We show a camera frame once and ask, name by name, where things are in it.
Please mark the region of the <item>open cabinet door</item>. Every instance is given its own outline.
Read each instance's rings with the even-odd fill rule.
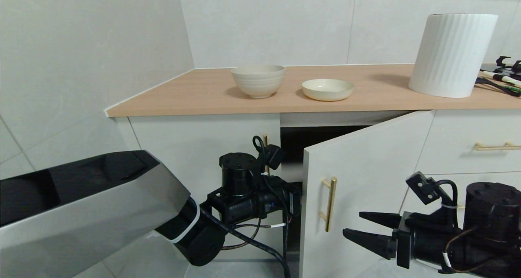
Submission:
[[[359,212],[398,213],[434,113],[413,112],[305,148],[301,278],[354,278],[380,259],[345,239],[342,230],[391,235]],[[320,212],[328,212],[329,189],[322,180],[332,177],[337,185],[326,232]]]

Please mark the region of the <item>white tile wall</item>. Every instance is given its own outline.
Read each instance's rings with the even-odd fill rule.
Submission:
[[[19,154],[20,148],[16,144],[9,130],[5,126],[2,117],[0,116],[0,163]]]
[[[128,117],[115,117],[114,120],[117,123],[119,131],[123,137],[123,141],[129,150],[140,150],[138,138],[134,133],[134,129],[130,124],[130,120]]]
[[[499,15],[485,61],[503,48],[519,0],[356,0],[348,63],[414,63],[433,13]]]
[[[345,64],[354,0],[181,0],[195,67]]]
[[[517,4],[516,14],[510,26],[510,31],[506,37],[501,55],[512,57],[512,63],[514,59],[521,59],[521,0]]]
[[[298,262],[289,262],[288,266],[291,276],[298,277]],[[203,267],[190,265],[185,278],[276,278],[283,276],[284,270],[278,262],[212,262]]]
[[[2,116],[22,148],[193,67],[180,0],[1,0]]]
[[[119,273],[121,273],[121,270],[123,270],[123,267],[125,267],[128,262],[129,256],[134,253],[136,245],[140,242],[141,239],[137,239],[103,260],[103,263],[108,267],[110,272],[114,274],[114,276],[117,277]]]
[[[26,150],[37,170],[99,154],[128,150],[112,118],[99,112]]]
[[[10,178],[33,171],[34,170],[27,161],[27,158],[22,153],[4,163],[0,163],[0,179]]]
[[[156,232],[141,238],[117,278],[184,278],[188,261]]]
[[[112,275],[103,263],[99,262],[93,267],[76,275],[74,278],[114,278],[114,275]]]
[[[518,2],[181,0],[197,68],[250,63],[413,63],[425,21],[432,13],[499,15],[485,59],[495,61],[505,40],[510,48],[521,48],[521,17],[514,17]],[[508,33],[513,21],[517,26]]]

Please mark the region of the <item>pen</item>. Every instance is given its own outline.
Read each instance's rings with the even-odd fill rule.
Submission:
[[[510,76],[505,76],[503,74],[496,74],[495,72],[488,72],[487,70],[480,70],[483,73],[484,77],[495,79],[498,81],[503,81],[505,83],[509,83],[511,85],[515,85],[518,88],[521,88],[521,81],[511,78]]]

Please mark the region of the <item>shallow dish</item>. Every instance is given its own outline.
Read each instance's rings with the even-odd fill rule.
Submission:
[[[355,85],[339,79],[312,79],[302,83],[302,91],[311,99],[339,101],[349,97]]]

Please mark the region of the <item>cable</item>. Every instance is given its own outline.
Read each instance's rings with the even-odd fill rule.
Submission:
[[[261,250],[264,250],[265,252],[268,252],[272,256],[274,256],[282,265],[284,268],[284,278],[291,278],[290,268],[288,266],[288,263],[285,261],[285,259],[274,249],[270,248],[267,245],[264,245],[254,239],[250,239],[246,235],[238,232],[237,230],[234,230],[232,228],[229,228],[226,224],[219,221],[216,217],[214,217],[212,214],[208,213],[206,210],[201,209],[201,214],[208,219],[210,219],[214,224],[219,226],[221,229],[225,230],[226,232],[230,233],[231,235],[238,237],[242,239],[243,241],[246,241],[247,243],[251,244],[252,246],[255,246]]]
[[[451,243],[453,241],[455,241],[456,239],[459,239],[461,237],[464,237],[465,235],[468,235],[469,233],[473,232],[474,230],[476,230],[478,228],[477,225],[475,225],[474,227],[468,229],[468,230],[465,230],[465,231],[462,231],[461,233],[457,234],[455,237],[451,238],[447,244],[445,245],[445,249],[443,250],[443,259],[445,260],[445,264],[454,272],[456,273],[470,273],[470,272],[473,272],[473,271],[476,271],[478,270],[479,268],[483,267],[484,265],[486,265],[488,262],[492,261],[492,260],[495,260],[497,258],[500,258],[501,256],[493,256],[487,260],[484,260],[483,262],[479,263],[478,265],[476,265],[475,267],[472,267],[470,269],[466,269],[466,270],[458,270],[458,269],[454,269],[454,267],[452,267],[451,265],[451,262],[449,260],[449,254],[448,254],[448,250],[449,250],[449,247],[451,245]]]
[[[280,223],[280,224],[273,224],[273,225],[261,225],[260,228],[277,228],[277,227],[282,227],[282,226],[286,226],[286,224]],[[240,225],[232,226],[233,229],[242,228],[242,227],[257,227],[257,224],[240,224]]]
[[[257,236],[257,233],[259,232],[259,229],[262,227],[261,225],[261,219],[259,218],[259,222],[255,225],[255,224],[251,224],[252,226],[255,226],[257,227],[257,229],[255,229],[255,232],[253,233],[252,237],[250,237],[250,239],[255,239],[255,237]],[[240,243],[238,245],[233,245],[233,246],[223,246],[221,247],[221,250],[235,250],[237,248],[241,248],[243,246],[246,246],[248,244],[248,242],[244,242],[244,243]]]
[[[261,163],[261,171],[264,172],[264,167],[266,166],[266,150],[265,150],[265,147],[264,147],[264,142],[262,141],[261,137],[259,136],[254,136],[253,137],[253,146],[255,146],[256,149],[260,149],[261,150],[261,154],[262,154],[262,161],[260,162]],[[286,203],[284,202],[284,200],[282,199],[281,196],[279,196],[278,193],[275,192],[275,190],[269,185],[268,183],[268,179],[266,178],[266,175],[262,175],[262,178],[264,180],[264,184],[266,185],[266,187],[268,187],[268,189],[271,191],[271,193],[273,193],[273,195],[275,197],[277,197],[277,199],[279,200],[279,202],[282,204],[282,212],[283,212],[283,215],[285,216],[285,222],[286,224],[289,224],[290,220],[289,220],[289,211],[288,211],[288,206],[286,206]],[[288,233],[289,233],[289,230],[288,228],[284,228],[283,229],[284,231],[284,246],[283,246],[283,250],[282,250],[282,255],[284,256],[284,259],[287,257],[287,252],[288,252]]]
[[[455,228],[458,228],[458,212],[456,211],[458,207],[458,187],[452,180],[448,179],[442,179],[435,182],[437,186],[440,186],[442,184],[449,184],[452,187],[452,209],[454,210],[454,219],[452,220],[452,225]]]

